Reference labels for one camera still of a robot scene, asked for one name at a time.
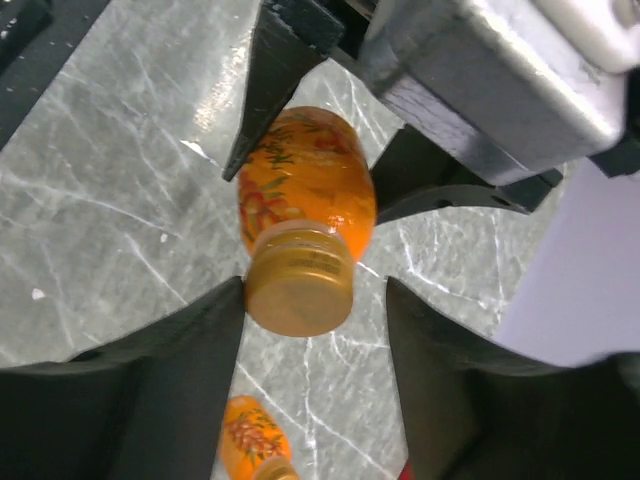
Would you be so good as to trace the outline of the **orange juice bottle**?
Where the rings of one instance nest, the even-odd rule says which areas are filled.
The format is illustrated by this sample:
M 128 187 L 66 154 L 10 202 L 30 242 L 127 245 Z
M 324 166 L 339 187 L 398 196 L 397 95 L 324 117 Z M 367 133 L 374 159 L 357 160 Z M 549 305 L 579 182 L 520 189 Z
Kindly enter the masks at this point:
M 257 399 L 246 395 L 227 403 L 218 456 L 232 480 L 252 480 L 257 466 L 269 457 L 285 457 L 293 466 L 284 431 Z
M 310 220 L 339 234 L 359 260 L 377 217 L 355 130 L 341 116 L 312 106 L 286 109 L 272 123 L 239 171 L 238 203 L 248 251 L 270 227 Z

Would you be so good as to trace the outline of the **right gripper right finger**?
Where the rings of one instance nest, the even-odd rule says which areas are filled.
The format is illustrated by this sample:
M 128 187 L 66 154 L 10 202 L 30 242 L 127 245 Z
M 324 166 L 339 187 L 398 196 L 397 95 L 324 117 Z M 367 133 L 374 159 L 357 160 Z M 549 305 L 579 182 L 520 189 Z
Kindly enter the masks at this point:
M 573 367 L 509 350 L 396 278 L 386 321 L 418 479 L 635 479 L 639 356 Z

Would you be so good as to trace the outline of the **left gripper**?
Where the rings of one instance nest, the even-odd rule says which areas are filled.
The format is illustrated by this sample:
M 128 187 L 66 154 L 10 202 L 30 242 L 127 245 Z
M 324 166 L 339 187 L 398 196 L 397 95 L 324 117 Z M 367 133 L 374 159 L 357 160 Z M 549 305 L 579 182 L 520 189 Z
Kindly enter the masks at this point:
M 380 2 L 382 1 L 328 1 L 324 6 L 322 2 L 315 0 L 279 0 L 263 1 L 260 4 L 250 45 L 241 120 L 223 170 L 224 180 L 234 178 L 291 100 L 300 81 L 324 62 L 331 52 L 337 62 L 363 82 L 358 56 Z M 531 2 L 548 19 L 541 3 Z M 593 162 L 608 177 L 631 176 L 639 170 L 639 71 L 632 67 L 609 74 L 622 75 L 626 79 L 625 132 L 610 149 L 580 159 Z M 405 126 L 414 128 L 402 119 L 401 121 L 401 129 Z M 561 182 L 562 165 L 511 184 L 487 183 L 496 187 L 509 200 L 528 207 L 531 213 Z

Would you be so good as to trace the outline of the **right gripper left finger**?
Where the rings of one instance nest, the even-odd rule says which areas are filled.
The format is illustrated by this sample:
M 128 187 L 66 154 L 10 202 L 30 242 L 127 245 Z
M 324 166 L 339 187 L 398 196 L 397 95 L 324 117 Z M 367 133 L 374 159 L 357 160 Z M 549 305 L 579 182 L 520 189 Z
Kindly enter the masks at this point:
M 5 479 L 207 479 L 244 325 L 233 277 L 64 362 L 1 372 Z

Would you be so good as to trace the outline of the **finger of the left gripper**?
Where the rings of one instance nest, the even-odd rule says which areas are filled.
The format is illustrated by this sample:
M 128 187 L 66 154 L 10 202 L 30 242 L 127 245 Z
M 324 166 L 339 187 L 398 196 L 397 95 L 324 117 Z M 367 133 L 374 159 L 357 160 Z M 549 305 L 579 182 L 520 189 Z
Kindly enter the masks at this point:
M 395 133 L 370 173 L 378 225 L 447 207 L 530 213 L 410 126 Z

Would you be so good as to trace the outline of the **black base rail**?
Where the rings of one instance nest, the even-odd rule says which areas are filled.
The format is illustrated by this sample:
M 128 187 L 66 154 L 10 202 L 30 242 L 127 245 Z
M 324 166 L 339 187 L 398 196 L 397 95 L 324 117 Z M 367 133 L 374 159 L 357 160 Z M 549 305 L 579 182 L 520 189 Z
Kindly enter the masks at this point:
M 5 145 L 109 0 L 1 3 L 1 144 Z

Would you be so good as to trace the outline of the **gold bottle cap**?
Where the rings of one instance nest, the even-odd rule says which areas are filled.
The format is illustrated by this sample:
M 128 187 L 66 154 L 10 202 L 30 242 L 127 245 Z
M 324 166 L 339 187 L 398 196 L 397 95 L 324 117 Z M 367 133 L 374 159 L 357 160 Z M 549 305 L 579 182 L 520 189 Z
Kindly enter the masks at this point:
M 341 326 L 351 313 L 353 290 L 347 244 L 310 220 L 288 220 L 262 232 L 244 279 L 249 316 L 288 337 L 315 337 Z
M 299 480 L 295 468 L 282 456 L 274 456 L 260 463 L 251 476 L 252 480 Z

